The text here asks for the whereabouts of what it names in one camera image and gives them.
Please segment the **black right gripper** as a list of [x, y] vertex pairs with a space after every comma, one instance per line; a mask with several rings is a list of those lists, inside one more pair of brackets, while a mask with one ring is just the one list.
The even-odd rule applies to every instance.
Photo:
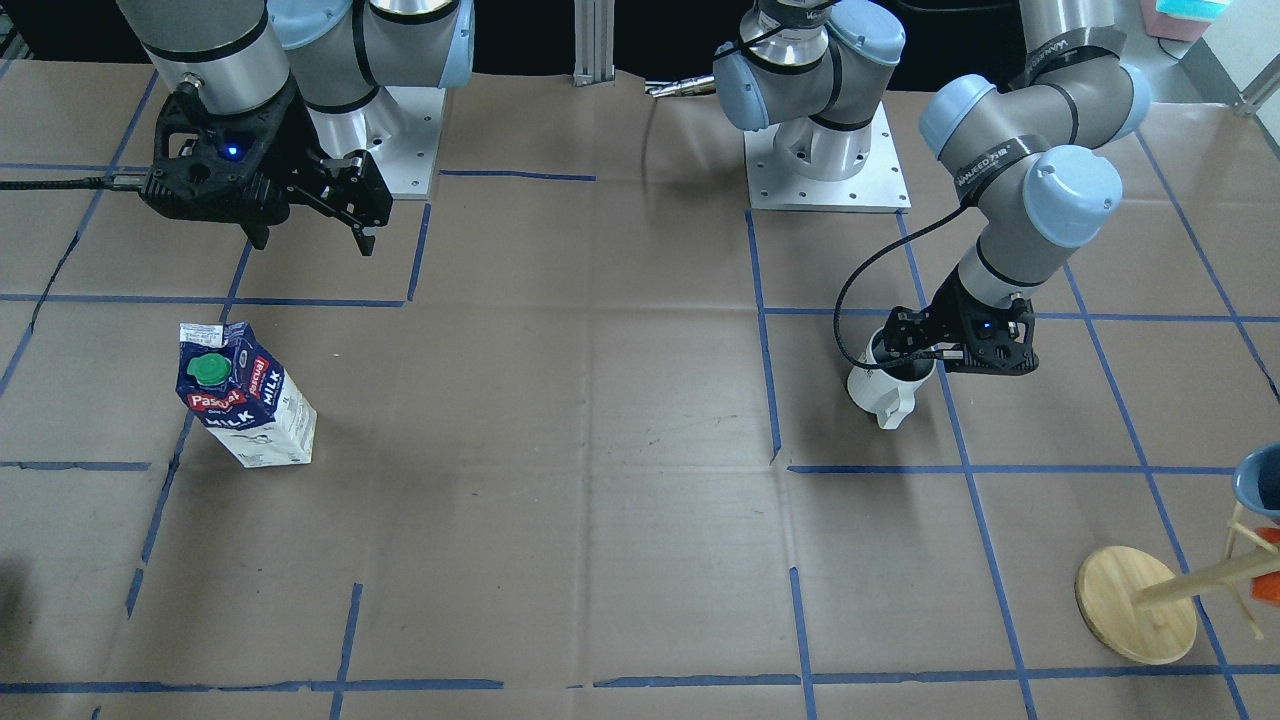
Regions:
[[237, 224], [255, 250], [291, 206], [306, 205], [348, 225], [364, 258], [393, 206], [371, 152], [325, 154], [293, 78], [261, 108], [233, 115], [212, 114], [192, 79], [179, 82], [159, 114], [140, 196], [172, 219]]

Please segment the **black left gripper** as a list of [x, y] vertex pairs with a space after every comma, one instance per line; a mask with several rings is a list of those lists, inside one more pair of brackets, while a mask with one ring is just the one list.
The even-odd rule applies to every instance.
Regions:
[[908, 370], [943, 359], [946, 372], [989, 375], [1025, 375], [1039, 359], [1032, 346], [1036, 314], [1029, 299], [1015, 293], [1004, 306], [974, 297], [954, 270], [928, 307], [918, 313], [904, 306], [891, 311], [879, 333], [879, 361], [914, 357]]

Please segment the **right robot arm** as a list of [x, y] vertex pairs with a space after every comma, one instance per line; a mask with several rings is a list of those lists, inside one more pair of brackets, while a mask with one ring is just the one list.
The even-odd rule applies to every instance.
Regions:
[[238, 225], [264, 249], [306, 206], [364, 256], [398, 197], [422, 197], [442, 97], [474, 68], [471, 1], [122, 1], [169, 95], [145, 173], [115, 173], [163, 217]]

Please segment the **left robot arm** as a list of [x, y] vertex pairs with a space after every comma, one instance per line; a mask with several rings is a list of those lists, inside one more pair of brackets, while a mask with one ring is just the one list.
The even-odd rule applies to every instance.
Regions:
[[[1007, 91], [961, 76], [929, 100], [919, 131], [950, 173], [957, 208], [987, 223], [920, 310], [895, 307], [863, 372], [900, 379], [1037, 369], [1033, 293], [1089, 243], [1123, 197], [1097, 149], [1134, 132], [1149, 81], [1120, 55], [1124, 33], [1100, 1], [1024, 1], [1023, 72]], [[801, 126], [856, 135], [901, 60], [905, 31], [869, 1], [758, 1], [714, 58], [712, 78], [744, 131]]]

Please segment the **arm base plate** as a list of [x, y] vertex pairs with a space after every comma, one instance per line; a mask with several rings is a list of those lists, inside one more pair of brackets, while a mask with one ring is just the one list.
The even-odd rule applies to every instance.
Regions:
[[445, 117], [443, 88], [384, 87], [361, 108], [308, 111], [333, 158], [371, 152], [394, 199], [428, 200]]
[[809, 118], [744, 135], [751, 208], [896, 213], [911, 208], [884, 105], [870, 124], [833, 131]]

